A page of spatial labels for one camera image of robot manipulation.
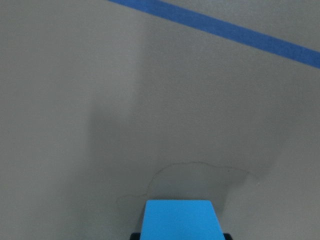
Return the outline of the blue block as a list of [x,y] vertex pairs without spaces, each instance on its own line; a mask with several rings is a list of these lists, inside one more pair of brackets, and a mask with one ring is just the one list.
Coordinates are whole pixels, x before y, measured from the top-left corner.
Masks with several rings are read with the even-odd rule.
[[145,204],[141,240],[224,240],[209,200],[153,199]]

